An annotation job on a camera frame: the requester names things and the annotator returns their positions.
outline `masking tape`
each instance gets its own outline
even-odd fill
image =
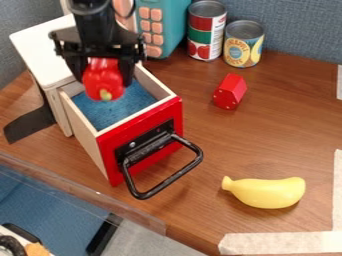
[[[342,65],[338,66],[337,72],[337,99],[342,100]]]
[[[342,151],[334,155],[333,231],[226,234],[218,247],[221,255],[342,253]]]
[[[221,255],[342,252],[342,232],[226,234]]]
[[[342,231],[342,151],[338,149],[334,163],[333,230]]]

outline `gray cubicle wall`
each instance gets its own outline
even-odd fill
[[[59,0],[0,0],[0,89],[25,68],[9,35],[60,16]]]
[[[268,49],[342,64],[342,0],[220,0],[266,29]]]

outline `tin can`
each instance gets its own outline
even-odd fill
[[[250,20],[228,24],[224,43],[224,60],[233,67],[255,66],[261,57],[265,34],[263,27]]]
[[[218,1],[199,1],[188,8],[188,54],[210,61],[222,53],[226,7]]]

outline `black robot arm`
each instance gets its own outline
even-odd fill
[[[116,58],[124,85],[129,86],[135,63],[146,57],[142,37],[116,22],[111,0],[69,0],[69,9],[75,17],[76,27],[49,34],[57,55],[65,59],[79,82],[82,82],[89,57]]]

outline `wooden desk surface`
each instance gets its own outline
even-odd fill
[[[337,66],[266,52],[254,68],[235,69],[222,59],[193,60],[185,50],[145,66],[183,98],[185,137],[205,152],[204,162],[158,196],[135,200],[122,184],[112,188],[75,138],[57,125],[1,151],[122,200],[167,224],[167,235],[216,254],[228,232],[323,231],[332,228],[334,151],[342,149],[342,102]],[[215,107],[211,95],[228,72],[243,75],[248,92],[236,111]],[[27,72],[0,92],[0,128],[38,107]],[[136,176],[146,189],[191,159],[182,149]],[[261,210],[220,189],[223,176],[278,179],[301,176],[308,190],[300,204]]]

